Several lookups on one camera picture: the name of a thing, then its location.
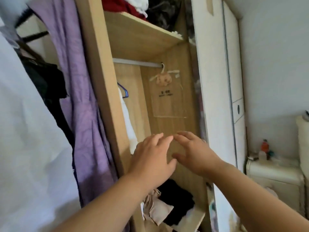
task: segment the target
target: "forearm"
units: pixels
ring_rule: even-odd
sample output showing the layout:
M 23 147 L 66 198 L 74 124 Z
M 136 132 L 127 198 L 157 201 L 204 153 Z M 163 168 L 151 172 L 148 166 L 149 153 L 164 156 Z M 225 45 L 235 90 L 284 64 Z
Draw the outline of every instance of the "forearm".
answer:
M 147 194 L 138 180 L 124 176 L 54 231 L 120 232 Z
M 230 164 L 211 175 L 249 232 L 309 231 L 309 222 Z

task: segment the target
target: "hand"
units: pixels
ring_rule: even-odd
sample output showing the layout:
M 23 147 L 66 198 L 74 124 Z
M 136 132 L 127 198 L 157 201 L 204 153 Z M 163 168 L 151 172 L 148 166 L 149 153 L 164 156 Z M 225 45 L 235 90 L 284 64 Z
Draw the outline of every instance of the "hand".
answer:
M 147 137 L 137 144 L 131 159 L 128 175 L 138 179 L 147 194 L 162 185 L 175 171 L 177 160 L 167 163 L 167 151 L 173 136 L 163 133 Z
M 184 147 L 186 153 L 185 155 L 173 153 L 172 157 L 199 176 L 210 178 L 211 174 L 224 163 L 205 140 L 191 132 L 178 132 L 174 135 L 174 139 Z

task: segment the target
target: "person's left hand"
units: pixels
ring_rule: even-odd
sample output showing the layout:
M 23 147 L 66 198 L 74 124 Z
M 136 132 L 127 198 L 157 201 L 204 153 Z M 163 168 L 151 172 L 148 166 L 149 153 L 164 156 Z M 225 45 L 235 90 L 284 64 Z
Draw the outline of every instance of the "person's left hand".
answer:
M 147 137 L 132 156 L 128 175 L 140 181 L 147 193 L 163 184 L 175 171 L 177 160 L 167 163 L 167 151 L 173 136 L 163 133 Z

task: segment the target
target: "lavender fabric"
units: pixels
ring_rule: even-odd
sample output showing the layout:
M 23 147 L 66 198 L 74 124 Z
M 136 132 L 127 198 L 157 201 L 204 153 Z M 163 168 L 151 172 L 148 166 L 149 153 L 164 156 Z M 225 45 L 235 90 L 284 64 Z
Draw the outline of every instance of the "lavender fabric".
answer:
M 46 25 L 66 80 L 61 108 L 75 135 L 74 162 L 84 205 L 105 192 L 117 174 L 87 71 L 74 0 L 33 0 L 29 7 Z

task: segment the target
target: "blue hanger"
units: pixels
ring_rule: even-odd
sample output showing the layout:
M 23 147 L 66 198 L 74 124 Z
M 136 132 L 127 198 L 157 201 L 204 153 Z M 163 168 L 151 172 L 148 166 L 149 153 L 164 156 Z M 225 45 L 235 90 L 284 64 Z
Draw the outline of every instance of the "blue hanger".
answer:
M 123 87 L 121 84 L 119 84 L 118 82 L 117 82 L 117 84 L 125 91 L 125 93 L 126 93 L 126 95 L 124 96 L 124 97 L 122 97 L 122 98 L 128 98 L 129 97 L 129 93 L 128 93 L 128 91 L 125 89 L 125 87 Z

